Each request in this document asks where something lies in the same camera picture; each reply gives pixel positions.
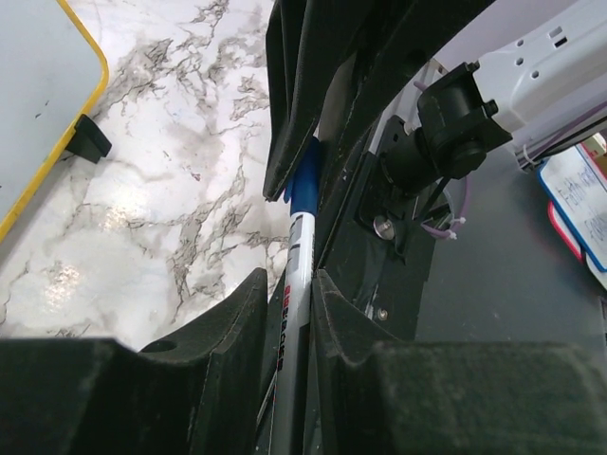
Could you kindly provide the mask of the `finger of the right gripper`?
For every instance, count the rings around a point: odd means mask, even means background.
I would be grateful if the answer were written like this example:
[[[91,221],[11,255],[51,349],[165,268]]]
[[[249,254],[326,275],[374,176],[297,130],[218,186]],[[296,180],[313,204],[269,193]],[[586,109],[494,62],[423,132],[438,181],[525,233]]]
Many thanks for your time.
[[[271,141],[263,196],[277,200],[303,159],[339,68],[328,171],[338,171],[413,75],[410,1],[277,1],[266,33]]]
[[[484,12],[488,1],[381,1],[367,21],[369,38],[357,55],[357,85],[340,116],[325,159],[316,247],[323,248],[346,197],[345,172],[382,112],[418,71],[457,33]],[[421,126],[379,158],[385,179],[413,196],[440,177],[461,178],[503,143],[498,105],[480,93],[478,63],[461,63],[421,94]]]

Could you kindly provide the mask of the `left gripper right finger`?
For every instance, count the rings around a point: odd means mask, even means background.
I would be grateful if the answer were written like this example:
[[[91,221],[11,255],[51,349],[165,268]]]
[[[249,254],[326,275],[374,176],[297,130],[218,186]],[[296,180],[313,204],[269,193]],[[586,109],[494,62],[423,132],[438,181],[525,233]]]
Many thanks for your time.
[[[408,342],[319,271],[313,336],[327,454],[602,454],[606,376],[581,349]]]

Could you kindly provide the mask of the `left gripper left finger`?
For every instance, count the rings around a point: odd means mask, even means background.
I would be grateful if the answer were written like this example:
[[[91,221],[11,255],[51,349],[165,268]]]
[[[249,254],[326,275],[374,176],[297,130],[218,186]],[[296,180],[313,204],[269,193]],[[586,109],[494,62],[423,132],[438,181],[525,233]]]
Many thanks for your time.
[[[135,352],[111,338],[1,344],[5,454],[249,454],[267,320],[267,273]]]

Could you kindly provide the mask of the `white marker pen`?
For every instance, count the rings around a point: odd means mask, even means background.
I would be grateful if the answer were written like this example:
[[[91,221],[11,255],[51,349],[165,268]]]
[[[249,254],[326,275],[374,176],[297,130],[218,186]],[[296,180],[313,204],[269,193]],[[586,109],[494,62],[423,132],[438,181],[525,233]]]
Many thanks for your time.
[[[291,216],[285,272],[269,303],[254,454],[303,454],[315,217]]]

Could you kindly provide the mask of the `blue marker cap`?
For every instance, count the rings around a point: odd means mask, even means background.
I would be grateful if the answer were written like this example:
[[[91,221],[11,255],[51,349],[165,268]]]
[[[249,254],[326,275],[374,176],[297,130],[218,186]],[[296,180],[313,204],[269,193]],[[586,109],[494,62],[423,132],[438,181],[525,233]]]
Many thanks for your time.
[[[290,214],[318,213],[319,182],[322,167],[322,146],[313,136],[296,172],[285,188],[284,201],[290,205]]]

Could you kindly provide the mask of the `yellow framed whiteboard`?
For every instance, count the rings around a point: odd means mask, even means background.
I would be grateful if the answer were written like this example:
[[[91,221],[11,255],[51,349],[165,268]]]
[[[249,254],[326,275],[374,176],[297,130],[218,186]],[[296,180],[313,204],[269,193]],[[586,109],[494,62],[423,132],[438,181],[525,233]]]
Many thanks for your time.
[[[65,152],[78,118],[89,116],[108,81],[101,48],[65,1],[2,2],[3,235]]]

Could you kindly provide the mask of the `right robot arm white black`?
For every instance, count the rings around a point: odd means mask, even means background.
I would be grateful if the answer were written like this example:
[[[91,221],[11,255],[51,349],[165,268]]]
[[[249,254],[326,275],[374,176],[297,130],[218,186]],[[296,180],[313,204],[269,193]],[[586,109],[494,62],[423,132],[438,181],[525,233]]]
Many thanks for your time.
[[[333,172],[407,83],[485,1],[278,1],[266,34],[271,133],[264,197],[303,191],[295,175],[340,66],[353,91],[324,160]],[[525,36],[422,87],[416,125],[384,156],[405,193],[476,170],[556,101],[606,71],[606,5],[579,1]]]

